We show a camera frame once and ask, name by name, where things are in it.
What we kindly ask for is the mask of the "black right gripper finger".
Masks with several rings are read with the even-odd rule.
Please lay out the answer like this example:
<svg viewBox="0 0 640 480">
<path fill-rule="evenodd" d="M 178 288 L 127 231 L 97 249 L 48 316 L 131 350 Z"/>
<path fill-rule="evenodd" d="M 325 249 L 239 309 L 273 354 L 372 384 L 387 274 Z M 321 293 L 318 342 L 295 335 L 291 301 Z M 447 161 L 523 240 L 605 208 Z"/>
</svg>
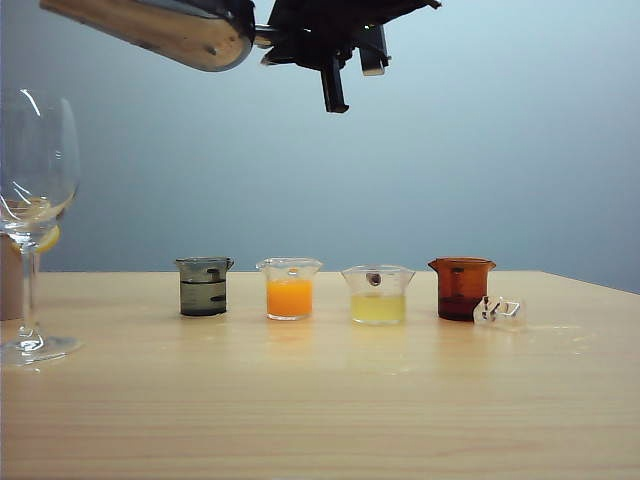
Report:
<svg viewBox="0 0 640 480">
<path fill-rule="evenodd" d="M 385 73 L 390 57 L 387 52 L 383 25 L 366 25 L 358 35 L 361 69 L 365 76 Z"/>
<path fill-rule="evenodd" d="M 342 114 L 348 111 L 345 103 L 339 65 L 327 62 L 320 70 L 325 109 L 329 113 Z"/>
</svg>

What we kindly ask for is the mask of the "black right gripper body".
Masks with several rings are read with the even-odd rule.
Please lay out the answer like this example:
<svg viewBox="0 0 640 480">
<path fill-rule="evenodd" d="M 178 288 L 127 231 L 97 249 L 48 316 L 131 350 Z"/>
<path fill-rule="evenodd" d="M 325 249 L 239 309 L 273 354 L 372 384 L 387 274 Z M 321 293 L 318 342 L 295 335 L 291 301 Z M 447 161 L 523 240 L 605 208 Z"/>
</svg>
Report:
<svg viewBox="0 0 640 480">
<path fill-rule="evenodd" d="M 439 1 L 277 1 L 260 28 L 265 66 L 293 63 L 320 70 L 335 60 L 343 68 L 358 49 L 366 25 L 385 25 Z"/>
</svg>

